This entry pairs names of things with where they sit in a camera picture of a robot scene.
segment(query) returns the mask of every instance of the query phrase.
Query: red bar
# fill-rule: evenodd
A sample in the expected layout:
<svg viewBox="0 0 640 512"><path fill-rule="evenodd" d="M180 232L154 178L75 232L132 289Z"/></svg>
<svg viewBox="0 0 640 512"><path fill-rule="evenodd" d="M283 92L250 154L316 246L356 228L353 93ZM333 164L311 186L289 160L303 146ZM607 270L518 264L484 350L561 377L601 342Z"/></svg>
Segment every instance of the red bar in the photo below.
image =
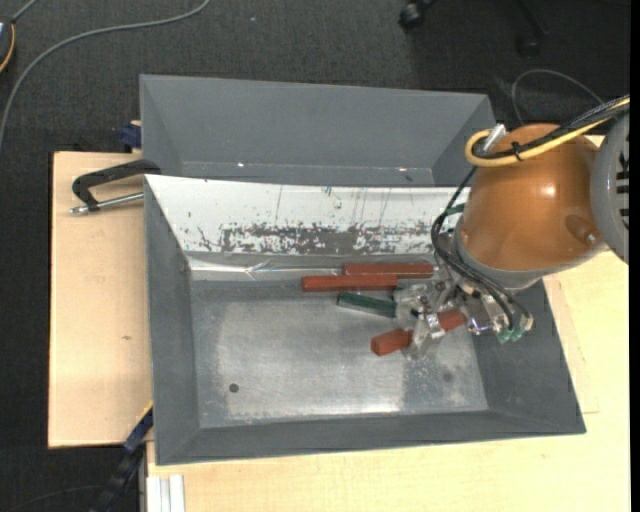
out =
<svg viewBox="0 0 640 512"><path fill-rule="evenodd" d="M459 309L450 309L449 311L438 313L438 322L440 322L440 327L445 331L450 331L466 323Z"/></svg>
<svg viewBox="0 0 640 512"><path fill-rule="evenodd" d="M346 292L358 290L393 290L398 278L392 275L304 276L303 292Z"/></svg>
<svg viewBox="0 0 640 512"><path fill-rule="evenodd" d="M379 356L386 356L400 350L411 343L413 331L394 329L371 338L371 351Z"/></svg>
<svg viewBox="0 0 640 512"><path fill-rule="evenodd" d="M347 263L345 276L394 275L399 279L428 279L433 276L430 263Z"/></svg>

